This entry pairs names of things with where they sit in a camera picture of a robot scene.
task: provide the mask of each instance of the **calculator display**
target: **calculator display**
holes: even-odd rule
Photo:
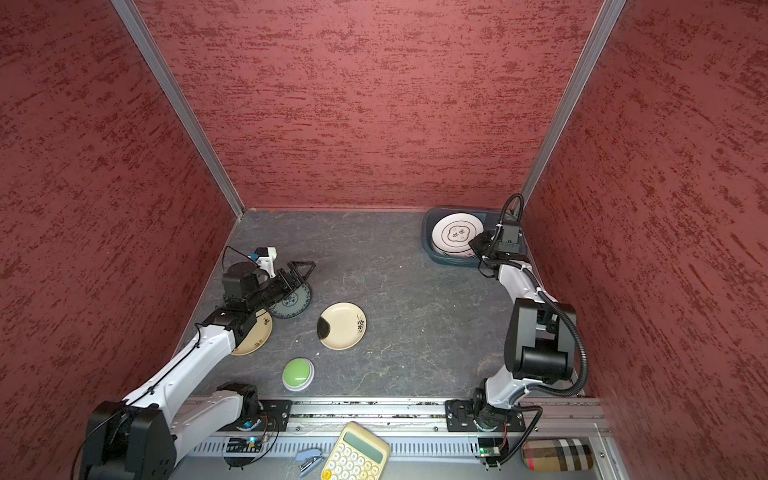
[[[363,455],[376,463],[381,463],[384,459],[384,455],[379,450],[374,449],[371,445],[366,443],[365,440],[362,440],[360,437],[353,433],[347,432],[344,435],[344,442],[347,442],[349,446],[360,450]]]

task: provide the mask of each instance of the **plaid pouch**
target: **plaid pouch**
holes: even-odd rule
[[[536,472],[588,470],[594,465],[592,449],[579,439],[531,440],[523,445],[522,457]]]

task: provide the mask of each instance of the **yellow calculator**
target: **yellow calculator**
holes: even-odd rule
[[[323,468],[323,480],[379,480],[389,445],[355,422],[347,423]]]

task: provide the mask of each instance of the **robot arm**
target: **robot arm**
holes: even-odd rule
[[[514,199],[519,200],[519,213],[517,220],[510,220],[507,210]],[[475,389],[473,420],[478,429],[494,431],[517,423],[521,412],[536,411],[516,444],[503,445],[508,448],[500,453],[498,465],[522,447],[541,418],[540,406],[521,406],[520,400],[531,390],[561,397],[576,395],[584,388],[589,373],[586,350],[576,330],[576,312],[547,294],[528,262],[521,224],[523,202],[520,194],[509,197],[496,231],[481,233],[469,243],[481,264],[494,271],[493,275],[483,275],[498,279],[515,302],[504,345],[505,364]],[[571,379],[576,350],[581,360],[578,380],[566,389],[551,387],[558,380]]]
[[[103,402],[94,410],[79,478],[163,480],[195,445],[222,426],[237,422],[238,429],[248,430],[257,424],[255,387],[236,383],[220,387],[174,421],[200,381],[247,336],[258,312],[302,286],[315,267],[314,262],[289,262],[288,273],[275,272],[273,247],[257,249],[257,256],[227,270],[222,279],[224,305],[196,324],[195,338],[168,364],[122,402]],[[309,267],[306,273],[299,271],[301,266]],[[269,278],[260,282],[258,270]]]

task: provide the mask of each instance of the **white plate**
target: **white plate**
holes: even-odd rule
[[[476,216],[448,215],[432,229],[432,244],[452,257],[473,257],[469,241],[482,232],[482,222]]]
[[[460,257],[460,258],[473,258],[475,256],[475,252],[472,251],[472,249],[465,250],[463,252],[444,252],[440,250],[434,242],[432,242],[432,251],[437,253],[438,255],[441,255],[443,257]]]
[[[317,336],[331,350],[355,346],[366,334],[366,314],[354,303],[334,303],[320,314]]]

